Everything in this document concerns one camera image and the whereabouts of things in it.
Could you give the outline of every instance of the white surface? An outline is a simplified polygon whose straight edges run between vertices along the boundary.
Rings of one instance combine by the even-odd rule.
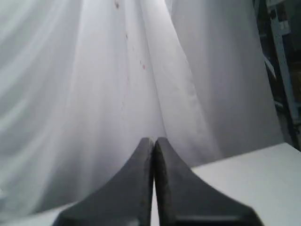
[[[253,207],[265,226],[301,225],[301,153],[283,143],[194,168],[208,184]]]

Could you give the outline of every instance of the dark gray plastic part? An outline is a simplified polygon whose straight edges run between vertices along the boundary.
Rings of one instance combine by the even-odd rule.
[[[255,212],[195,175],[166,138],[155,144],[155,182],[161,226],[262,226]]]
[[[123,168],[101,189],[63,211],[53,226],[149,226],[153,142],[143,138]]]

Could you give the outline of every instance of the white table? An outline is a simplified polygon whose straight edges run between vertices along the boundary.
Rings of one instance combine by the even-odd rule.
[[[301,225],[301,153],[288,144],[196,167],[193,171],[217,190],[253,207],[265,226]],[[5,226],[50,226],[65,208]],[[159,226],[155,190],[151,225]]]

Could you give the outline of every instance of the metal frame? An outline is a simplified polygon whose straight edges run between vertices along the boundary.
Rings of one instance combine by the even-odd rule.
[[[285,50],[284,50],[283,39],[282,39],[282,35],[287,34],[287,29],[283,30],[280,27],[276,5],[269,6],[268,12],[269,14],[274,13],[275,15],[275,17],[271,18],[270,21],[271,21],[271,29],[273,33],[275,48],[276,48],[276,54],[279,62],[281,77],[285,88],[285,94],[288,101],[288,107],[293,121],[297,121],[299,119],[299,111],[298,111],[299,104],[295,102],[295,98],[293,95],[291,77],[286,61]]]

